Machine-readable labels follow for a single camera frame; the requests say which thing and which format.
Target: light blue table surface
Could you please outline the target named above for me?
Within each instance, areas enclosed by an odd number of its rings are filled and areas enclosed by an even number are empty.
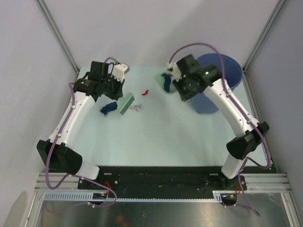
[[[228,156],[226,143],[234,138],[231,127],[220,112],[197,114],[190,103],[182,102],[178,92],[167,94],[155,81],[166,67],[131,67],[125,76],[123,93],[132,92],[133,105],[141,112],[118,111],[107,117],[100,109],[113,102],[98,99],[78,133],[74,150],[83,159],[102,166],[222,166]],[[89,67],[82,67],[83,77]],[[234,91],[251,112],[241,83]],[[260,145],[251,157],[266,164]]]

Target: red object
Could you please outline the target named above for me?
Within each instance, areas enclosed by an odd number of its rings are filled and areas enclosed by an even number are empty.
[[[145,93],[143,93],[142,95],[145,96],[148,94],[148,92],[149,92],[149,90],[146,90]]]
[[[112,189],[112,187],[110,186],[109,182],[108,181],[105,181],[105,183],[107,184],[107,186]]]

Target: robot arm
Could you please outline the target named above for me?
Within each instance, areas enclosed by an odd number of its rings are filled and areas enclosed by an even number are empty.
[[[46,164],[51,146],[58,137],[50,161],[50,169],[57,172],[65,172],[72,175],[96,179],[99,168],[82,159],[82,156],[73,151],[73,145],[78,131],[92,106],[101,95],[117,100],[123,96],[122,87],[124,75],[129,71],[126,64],[116,64],[112,72],[108,73],[109,64],[93,61],[90,72],[85,78],[78,79],[73,87],[75,104],[72,99],[60,120],[55,131],[47,141],[40,140],[37,144],[38,152]]]
[[[266,122],[259,123],[252,117],[242,104],[235,97],[225,80],[229,94],[222,86],[222,75],[214,66],[209,65],[201,68],[192,55],[188,55],[174,64],[169,64],[168,69],[171,71],[175,81],[173,81],[177,91],[180,93],[183,101],[189,100],[198,93],[204,93],[222,112],[236,136],[232,141],[227,143],[229,155],[221,172],[227,179],[233,179],[240,170],[246,157],[254,151],[260,144],[260,137],[255,130],[246,121],[245,117],[238,111],[233,99],[240,105],[244,112],[250,117],[250,121],[257,125],[264,136],[269,126]]]

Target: blue cloth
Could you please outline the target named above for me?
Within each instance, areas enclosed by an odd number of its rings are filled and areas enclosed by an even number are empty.
[[[102,107],[100,112],[103,113],[104,116],[106,116],[108,114],[108,112],[114,111],[117,108],[118,108],[117,102],[113,102],[113,103],[107,104],[106,106]]]
[[[164,90],[166,92],[169,92],[170,91],[170,84],[171,84],[171,78],[170,78],[170,75],[167,74],[167,73],[163,73],[162,76],[164,77]]]

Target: purple cable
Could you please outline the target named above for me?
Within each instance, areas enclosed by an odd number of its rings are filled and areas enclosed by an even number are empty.
[[[259,131],[259,129],[250,121],[250,118],[246,115],[246,113],[244,112],[244,110],[241,108],[241,106],[237,103],[237,101],[232,97],[232,96],[229,96],[228,95],[228,90],[227,90],[227,87],[226,87],[226,84],[225,84],[225,67],[224,67],[224,61],[223,61],[223,57],[220,55],[220,53],[217,51],[216,48],[214,48],[213,46],[209,45],[209,44],[205,44],[205,43],[192,43],[192,44],[188,44],[188,45],[185,45],[181,48],[179,48],[178,50],[176,50],[173,55],[171,56],[170,60],[169,60],[169,63],[171,63],[172,59],[174,58],[174,56],[181,50],[187,48],[187,47],[190,47],[190,46],[195,46],[195,45],[202,45],[202,46],[207,46],[209,47],[210,49],[212,49],[219,57],[219,60],[220,60],[220,63],[221,63],[221,67],[222,67],[222,86],[223,86],[223,89],[226,93],[226,95],[230,98],[230,100],[232,101],[232,103],[237,107],[237,109],[241,112],[241,114],[244,116],[244,118],[246,119],[246,121],[250,124],[250,126],[257,132],[257,134],[260,136],[260,139],[261,139],[261,142],[263,143],[264,145],[264,149],[265,149],[265,152],[266,152],[266,156],[267,156],[267,165],[266,166],[262,166],[260,165],[259,163],[257,163],[255,160],[253,160],[252,158],[248,157],[246,158],[246,160],[244,161],[243,165],[241,166],[239,172],[238,172],[238,180],[239,180],[239,185],[240,185],[240,188],[242,190],[242,193],[243,193],[243,196],[246,200],[246,202],[248,203],[248,205],[250,206],[250,209],[257,215],[257,216],[260,216],[260,214],[253,208],[252,204],[250,203],[247,195],[245,194],[244,192],[244,189],[242,187],[242,184],[241,184],[241,179],[240,179],[240,174],[241,174],[241,171],[244,169],[246,163],[247,163],[247,160],[250,160],[252,161],[254,164],[256,164],[257,166],[259,166],[260,168],[264,168],[264,169],[268,169],[270,167],[270,160],[271,160],[271,155],[270,155],[270,152],[269,152],[269,148],[268,148],[268,145],[267,145],[267,142],[266,140],[264,139],[262,133]]]
[[[75,105],[75,93],[72,89],[72,85],[73,85],[73,83],[69,83],[69,87],[71,89],[71,108],[70,108],[70,111],[68,112],[66,118],[64,119],[64,121],[63,121],[63,123],[62,123],[62,125],[61,125],[61,127],[58,131],[58,134],[62,133],[67,121],[69,120],[69,118],[70,118],[70,116],[73,112],[72,106]],[[65,180],[65,178],[68,176],[68,174],[66,174],[55,187],[51,186],[51,183],[49,182],[49,175],[48,175],[49,164],[50,164],[51,157],[52,157],[52,154],[53,154],[53,149],[55,148],[55,145],[56,145],[58,139],[59,139],[59,136],[57,135],[55,137],[55,139],[53,140],[53,144],[51,146],[51,149],[49,150],[49,153],[48,153],[48,156],[47,156],[47,159],[46,159],[46,164],[45,164],[45,181],[46,181],[47,187],[49,189],[52,189],[52,190],[57,189],[62,184],[62,182]]]
[[[115,64],[118,64],[118,60],[116,58],[113,58],[113,57],[108,57],[105,59],[104,63],[108,62],[109,60],[113,60],[115,62]]]
[[[69,120],[69,118],[70,118],[70,116],[71,116],[71,114],[72,114],[72,112],[73,112],[73,110],[74,110],[74,109],[73,109],[73,106],[75,105],[75,102],[76,102],[75,99],[76,99],[76,98],[75,98],[75,93],[74,93],[73,88],[72,88],[72,85],[73,85],[73,84],[74,84],[74,83],[69,83],[69,87],[70,87],[70,89],[71,89],[71,108],[70,108],[70,110],[69,110],[69,112],[68,112],[66,118],[64,119],[64,121],[63,121],[61,127],[59,128],[58,134],[61,134],[61,133],[62,133],[62,131],[63,131],[63,129],[64,129],[64,127],[65,127],[67,121]],[[69,174],[66,174],[66,175],[60,180],[60,182],[59,182],[56,186],[51,186],[51,184],[50,184],[50,181],[49,181],[49,165],[50,165],[50,161],[51,161],[53,149],[54,149],[54,147],[55,147],[55,145],[56,145],[58,139],[59,139],[59,136],[57,135],[57,136],[55,137],[55,139],[53,140],[53,144],[52,144],[52,146],[51,146],[51,148],[50,148],[50,151],[49,151],[48,156],[47,156],[47,159],[46,159],[46,164],[45,164],[45,181],[46,181],[46,184],[47,184],[48,188],[49,188],[49,189],[52,189],[52,190],[57,189],[57,188],[62,184],[62,182],[65,180],[65,178],[69,176]],[[93,180],[90,180],[90,179],[88,179],[88,178],[86,178],[86,177],[81,177],[81,176],[77,176],[77,175],[73,175],[73,176],[78,177],[78,178],[81,178],[81,179],[84,179],[84,180],[89,181],[89,182],[91,182],[91,183],[93,183],[93,184],[95,184],[95,185],[97,185],[97,186],[99,186],[99,187],[102,187],[102,188],[104,188],[104,189],[106,189],[106,190],[109,190],[109,191],[112,192],[113,195],[115,196],[115,200],[114,200],[112,203],[107,204],[107,205],[103,205],[103,206],[93,204],[93,205],[95,205],[95,207],[109,207],[109,206],[113,205],[113,204],[116,202],[116,200],[117,200],[117,194],[116,194],[112,189],[110,189],[110,188],[108,188],[108,187],[106,187],[106,186],[104,186],[104,185],[101,185],[101,184],[99,184],[99,183],[97,183],[97,182],[95,182],[95,181],[93,181]],[[87,204],[87,203],[86,203],[86,202],[83,202],[83,203],[76,204],[76,205],[70,207],[70,209],[73,208],[73,207],[76,207],[76,206],[83,205],[83,204]]]

